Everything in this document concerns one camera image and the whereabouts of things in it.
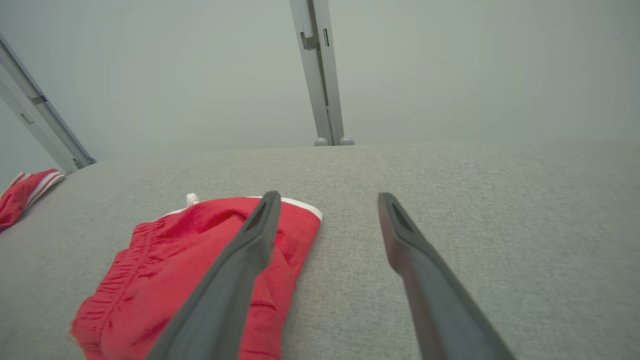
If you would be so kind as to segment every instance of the gray fabric surface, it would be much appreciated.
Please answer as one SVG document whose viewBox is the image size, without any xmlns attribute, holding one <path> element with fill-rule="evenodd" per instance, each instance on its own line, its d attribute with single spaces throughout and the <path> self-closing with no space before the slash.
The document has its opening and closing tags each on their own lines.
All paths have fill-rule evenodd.
<svg viewBox="0 0 640 360">
<path fill-rule="evenodd" d="M 640 357 L 640 144 L 404 145 L 98 163 L 0 234 L 0 358 L 80 359 L 67 334 L 133 227 L 279 190 L 324 213 L 284 359 L 416 359 L 376 209 L 392 192 L 520 359 Z"/>
</svg>

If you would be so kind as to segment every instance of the white wall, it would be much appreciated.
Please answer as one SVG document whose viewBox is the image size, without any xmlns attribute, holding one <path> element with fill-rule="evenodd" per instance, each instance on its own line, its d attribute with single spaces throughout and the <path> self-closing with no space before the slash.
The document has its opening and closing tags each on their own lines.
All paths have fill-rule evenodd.
<svg viewBox="0 0 640 360">
<path fill-rule="evenodd" d="M 317 137 L 288 0 L 0 0 L 0 33 L 98 161 Z"/>
<path fill-rule="evenodd" d="M 0 98 L 0 192 L 20 172 L 34 174 L 58 164 Z"/>
<path fill-rule="evenodd" d="M 638 0 L 330 0 L 356 143 L 640 138 Z"/>
</svg>

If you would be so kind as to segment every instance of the red fabric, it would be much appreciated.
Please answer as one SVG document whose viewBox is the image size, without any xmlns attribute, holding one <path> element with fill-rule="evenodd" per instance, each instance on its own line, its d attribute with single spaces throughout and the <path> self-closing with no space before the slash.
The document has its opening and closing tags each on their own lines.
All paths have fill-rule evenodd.
<svg viewBox="0 0 640 360">
<path fill-rule="evenodd" d="M 56 169 L 52 168 L 37 174 L 20 174 L 13 180 L 0 197 L 0 231 L 18 221 L 22 212 L 31 205 L 29 197 L 32 193 L 36 192 L 34 197 L 39 197 L 50 187 L 51 183 L 59 180 L 58 177 L 64 177 L 62 174 L 58 177 L 52 176 L 42 186 L 38 186 L 47 175 L 54 172 L 58 173 Z"/>
<path fill-rule="evenodd" d="M 201 202 L 136 226 L 71 334 L 91 360 L 143 359 L 260 199 Z M 255 281 L 239 358 L 280 359 L 282 326 L 320 219 L 282 203 L 272 263 Z"/>
</svg>

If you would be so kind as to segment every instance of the red cloth with white stripes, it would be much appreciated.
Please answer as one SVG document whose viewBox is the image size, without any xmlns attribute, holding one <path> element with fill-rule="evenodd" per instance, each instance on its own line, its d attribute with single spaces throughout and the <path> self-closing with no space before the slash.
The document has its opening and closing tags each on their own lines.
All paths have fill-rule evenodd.
<svg viewBox="0 0 640 360">
<path fill-rule="evenodd" d="M 19 173 L 0 196 L 0 231 L 15 224 L 24 210 L 64 178 L 54 168 L 37 174 Z"/>
<path fill-rule="evenodd" d="M 87 358 L 143 359 L 259 201 L 210 200 L 137 225 L 72 323 Z M 239 359 L 280 359 L 296 278 L 320 223 L 321 213 L 283 201 L 273 260 L 255 280 Z"/>
</svg>

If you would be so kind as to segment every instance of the red shorts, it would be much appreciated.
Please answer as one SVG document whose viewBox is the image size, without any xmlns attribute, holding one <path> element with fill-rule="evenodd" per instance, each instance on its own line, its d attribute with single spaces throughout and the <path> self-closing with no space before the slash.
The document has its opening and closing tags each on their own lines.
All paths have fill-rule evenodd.
<svg viewBox="0 0 640 360">
<path fill-rule="evenodd" d="M 255 280 L 239 359 L 280 359 L 296 278 L 321 223 L 315 208 L 286 200 L 273 260 Z M 210 200 L 136 226 L 73 321 L 70 332 L 87 358 L 143 359 L 258 202 Z"/>
</svg>

